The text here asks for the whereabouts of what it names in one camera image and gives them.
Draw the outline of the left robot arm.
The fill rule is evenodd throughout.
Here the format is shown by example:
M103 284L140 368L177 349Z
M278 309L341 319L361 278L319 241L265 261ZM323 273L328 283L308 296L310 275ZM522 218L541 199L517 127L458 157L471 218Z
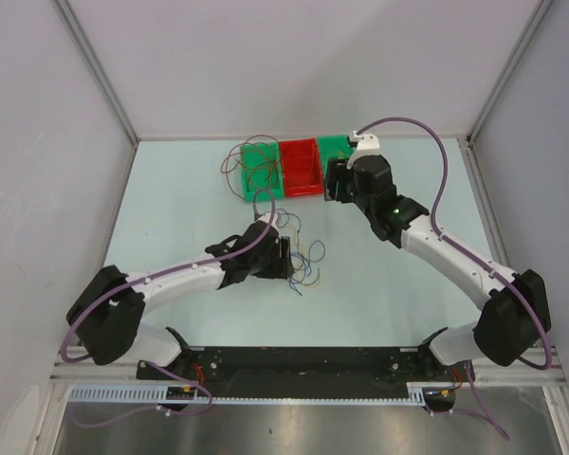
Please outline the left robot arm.
M84 347L80 361L103 366L128 357L154 363L177 379L191 367L188 345L173 328L143 323L145 316L186 296L221 290L249 277L287 280L292 274L289 237L262 216L243 234L207 246L186 263L129 274L114 265L102 268L68 311L66 335Z

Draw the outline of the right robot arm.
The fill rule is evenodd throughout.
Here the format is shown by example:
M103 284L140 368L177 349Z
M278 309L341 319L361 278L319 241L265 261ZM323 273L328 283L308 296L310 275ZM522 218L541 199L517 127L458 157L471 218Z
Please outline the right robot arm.
M443 328L421 344L425 352L418 357L418 368L429 380L442 379L458 362L482 357L507 367L549 332L551 318L541 275L496 264L434 228L425 207L398 193L383 156L367 155L354 163L330 160L324 197L355 204L380 241L431 265L479 310L477 321Z

